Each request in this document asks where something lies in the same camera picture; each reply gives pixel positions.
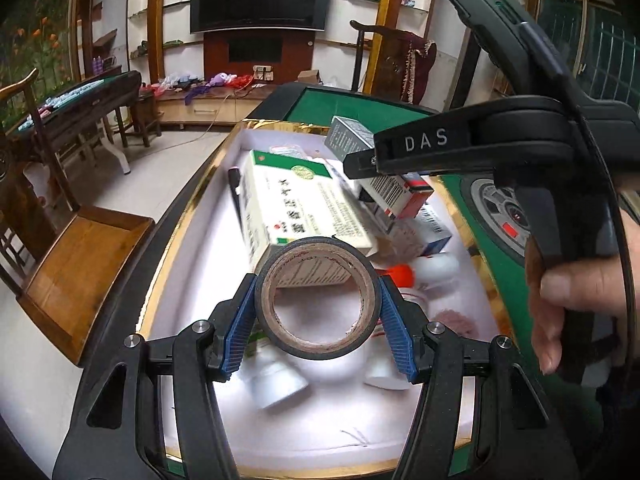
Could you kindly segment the person's right hand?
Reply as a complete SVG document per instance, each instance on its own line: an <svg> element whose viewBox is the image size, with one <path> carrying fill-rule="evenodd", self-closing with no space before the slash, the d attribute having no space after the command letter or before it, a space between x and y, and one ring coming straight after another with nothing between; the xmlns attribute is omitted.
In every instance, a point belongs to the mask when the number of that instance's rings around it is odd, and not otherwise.
<svg viewBox="0 0 640 480"><path fill-rule="evenodd" d="M564 263L547 270L531 237L526 244L525 276L532 347L542 374L553 374L560 364L567 311L612 316L620 321L618 326L625 326L623 272L617 256Z"/></svg>

